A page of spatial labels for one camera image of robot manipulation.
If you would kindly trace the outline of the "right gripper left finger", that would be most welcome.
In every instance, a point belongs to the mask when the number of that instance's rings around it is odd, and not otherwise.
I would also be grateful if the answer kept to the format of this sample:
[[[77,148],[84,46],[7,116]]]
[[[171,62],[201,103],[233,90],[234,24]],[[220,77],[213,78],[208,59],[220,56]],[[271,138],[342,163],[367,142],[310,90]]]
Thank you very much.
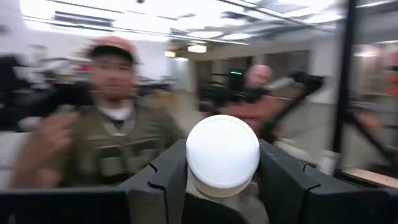
[[[185,141],[179,140],[119,188],[132,224],[181,224],[186,185]]]

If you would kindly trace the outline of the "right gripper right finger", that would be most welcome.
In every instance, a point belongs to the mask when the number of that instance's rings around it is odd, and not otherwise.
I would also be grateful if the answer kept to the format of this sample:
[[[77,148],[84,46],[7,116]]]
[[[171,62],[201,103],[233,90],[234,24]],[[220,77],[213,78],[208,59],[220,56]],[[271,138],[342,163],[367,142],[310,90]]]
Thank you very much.
[[[303,202],[320,184],[304,171],[305,163],[260,142],[259,194],[271,224],[302,224]]]

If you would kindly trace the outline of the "white pill bottle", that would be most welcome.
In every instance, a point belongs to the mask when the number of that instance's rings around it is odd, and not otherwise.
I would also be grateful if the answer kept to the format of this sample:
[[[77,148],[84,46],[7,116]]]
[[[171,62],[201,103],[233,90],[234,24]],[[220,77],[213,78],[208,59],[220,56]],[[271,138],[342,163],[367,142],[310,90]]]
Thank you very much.
[[[228,115],[207,117],[186,139],[188,176],[195,188],[209,198],[240,193],[250,183],[260,161],[254,131]]]

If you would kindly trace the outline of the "person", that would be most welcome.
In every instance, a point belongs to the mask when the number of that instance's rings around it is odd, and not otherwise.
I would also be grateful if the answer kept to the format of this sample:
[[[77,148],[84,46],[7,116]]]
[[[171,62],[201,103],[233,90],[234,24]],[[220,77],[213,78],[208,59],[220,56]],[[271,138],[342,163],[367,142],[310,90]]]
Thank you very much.
[[[70,145],[42,160],[29,158],[29,134],[14,167],[12,189],[117,185],[185,137],[152,98],[131,93],[136,65],[116,54],[91,58],[94,103],[77,111]]]
[[[272,78],[273,71],[267,65],[253,65],[246,76],[246,87],[255,88],[266,85]],[[282,102],[273,96],[262,96],[255,103],[228,103],[219,108],[221,114],[237,117],[249,125],[259,135],[261,125],[282,109]]]

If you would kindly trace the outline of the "person's hand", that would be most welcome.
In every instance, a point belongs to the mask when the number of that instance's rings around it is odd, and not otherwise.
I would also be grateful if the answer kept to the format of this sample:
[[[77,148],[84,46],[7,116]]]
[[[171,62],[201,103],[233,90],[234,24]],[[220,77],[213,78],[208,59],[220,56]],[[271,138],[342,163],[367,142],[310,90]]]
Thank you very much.
[[[79,115],[78,112],[64,112],[43,119],[29,139],[29,158],[42,160],[66,149],[71,141],[71,125]]]

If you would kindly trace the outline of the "ceiling light panel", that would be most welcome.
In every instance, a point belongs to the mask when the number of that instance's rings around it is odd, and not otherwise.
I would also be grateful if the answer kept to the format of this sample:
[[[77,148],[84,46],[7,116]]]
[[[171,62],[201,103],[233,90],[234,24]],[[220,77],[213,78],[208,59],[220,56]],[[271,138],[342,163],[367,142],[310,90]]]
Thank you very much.
[[[205,45],[190,45],[187,47],[187,50],[189,52],[202,54],[206,52],[207,47]]]
[[[189,32],[187,35],[190,37],[202,38],[202,39],[212,39],[221,36],[223,33],[220,31],[195,31]]]

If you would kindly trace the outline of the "person's cap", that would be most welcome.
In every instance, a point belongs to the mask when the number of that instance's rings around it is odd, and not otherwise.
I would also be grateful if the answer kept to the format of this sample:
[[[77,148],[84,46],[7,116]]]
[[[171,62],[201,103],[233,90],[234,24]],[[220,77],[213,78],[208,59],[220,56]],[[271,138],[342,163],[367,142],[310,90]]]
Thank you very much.
[[[133,64],[139,64],[136,47],[130,40],[122,37],[108,35],[93,39],[86,51],[86,55],[89,58],[95,58],[103,54],[120,55]]]

